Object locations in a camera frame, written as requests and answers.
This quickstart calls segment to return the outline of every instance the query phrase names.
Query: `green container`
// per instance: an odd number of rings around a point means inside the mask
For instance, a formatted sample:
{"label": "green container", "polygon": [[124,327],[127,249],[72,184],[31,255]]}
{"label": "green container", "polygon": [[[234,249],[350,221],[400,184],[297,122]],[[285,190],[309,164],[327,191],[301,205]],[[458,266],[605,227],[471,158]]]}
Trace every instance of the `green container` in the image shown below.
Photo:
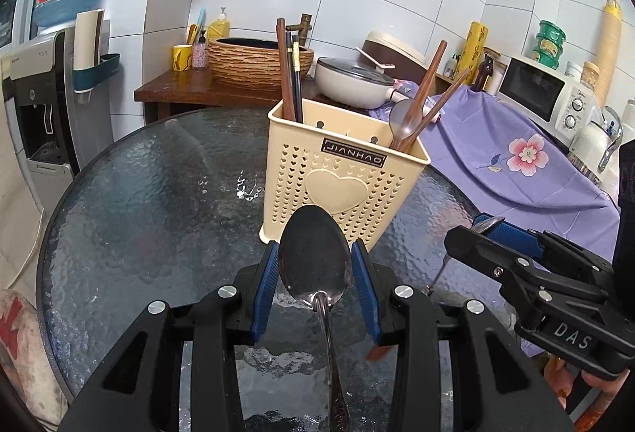
{"label": "green container", "polygon": [[560,47],[560,49],[566,41],[566,34],[564,31],[549,21],[541,21],[541,30],[539,31],[539,35],[545,36]]}
{"label": "green container", "polygon": [[538,63],[541,63],[542,65],[545,65],[545,67],[549,67],[550,69],[554,70],[557,70],[558,65],[560,65],[558,60],[553,59],[549,54],[545,54],[541,50],[534,49],[533,51],[531,51],[531,56],[529,56],[529,58],[537,61]]}
{"label": "green container", "polygon": [[536,40],[537,43],[536,47],[533,48],[534,50],[544,52],[544,54],[551,56],[556,61],[560,60],[562,56],[561,46],[551,41],[545,35],[536,35]]}

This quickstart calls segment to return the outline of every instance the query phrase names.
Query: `jianhao logo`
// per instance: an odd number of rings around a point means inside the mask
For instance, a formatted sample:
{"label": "jianhao logo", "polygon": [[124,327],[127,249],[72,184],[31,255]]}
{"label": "jianhao logo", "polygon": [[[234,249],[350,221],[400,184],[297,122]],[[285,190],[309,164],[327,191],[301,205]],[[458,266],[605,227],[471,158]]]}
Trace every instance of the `jianhao logo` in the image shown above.
{"label": "jianhao logo", "polygon": [[337,156],[343,156],[344,158],[350,158],[368,165],[374,165],[376,167],[383,167],[383,163],[386,161],[385,154],[375,153],[373,151],[366,151],[360,148],[355,148],[348,144],[342,144],[334,140],[325,138],[322,142],[322,152],[332,153]]}

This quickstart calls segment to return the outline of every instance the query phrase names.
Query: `blue gripper pad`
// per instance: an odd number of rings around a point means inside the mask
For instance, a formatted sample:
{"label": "blue gripper pad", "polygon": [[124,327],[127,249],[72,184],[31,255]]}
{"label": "blue gripper pad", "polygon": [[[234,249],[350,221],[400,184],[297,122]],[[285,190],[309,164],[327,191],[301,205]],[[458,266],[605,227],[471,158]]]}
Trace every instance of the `blue gripper pad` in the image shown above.
{"label": "blue gripper pad", "polygon": [[[489,213],[482,213],[475,218],[474,224],[480,223],[490,217],[491,215]],[[544,249],[534,235],[518,226],[509,224],[507,221],[500,223],[492,231],[486,233],[485,236],[494,242],[498,242],[535,260],[542,258],[542,254],[544,253]]]}
{"label": "blue gripper pad", "polygon": [[361,313],[366,324],[366,331],[373,339],[373,342],[377,344],[382,337],[382,330],[379,324],[379,301],[370,281],[365,257],[364,251],[362,251],[357,242],[354,242],[350,248],[350,259],[353,277],[355,278],[355,287],[357,288],[358,298],[360,298]]}
{"label": "blue gripper pad", "polygon": [[279,244],[274,242],[269,251],[269,258],[265,265],[262,278],[256,291],[256,296],[253,300],[253,323],[251,327],[251,334],[257,341],[267,329],[267,322],[269,321],[269,313],[271,312],[271,304],[274,299],[275,286],[279,276],[278,268],[278,252]]}

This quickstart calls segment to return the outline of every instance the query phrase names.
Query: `microwave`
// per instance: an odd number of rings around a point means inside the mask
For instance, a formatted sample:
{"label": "microwave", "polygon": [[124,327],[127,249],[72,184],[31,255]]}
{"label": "microwave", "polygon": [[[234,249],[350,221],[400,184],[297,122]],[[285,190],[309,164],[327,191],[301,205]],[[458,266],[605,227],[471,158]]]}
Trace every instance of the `microwave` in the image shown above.
{"label": "microwave", "polygon": [[593,90],[530,58],[512,57],[496,97],[566,149],[591,120],[603,121]]}

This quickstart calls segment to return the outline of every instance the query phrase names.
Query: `microwave knob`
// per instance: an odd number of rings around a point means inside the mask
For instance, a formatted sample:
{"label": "microwave knob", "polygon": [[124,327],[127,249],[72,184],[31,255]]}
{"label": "microwave knob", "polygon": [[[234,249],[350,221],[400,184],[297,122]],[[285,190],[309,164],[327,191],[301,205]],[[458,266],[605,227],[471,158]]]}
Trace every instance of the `microwave knob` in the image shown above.
{"label": "microwave knob", "polygon": [[570,130],[575,128],[575,117],[573,115],[564,117],[564,127]]}
{"label": "microwave knob", "polygon": [[581,111],[583,108],[582,99],[576,97],[574,100],[571,101],[571,107],[576,111]]}

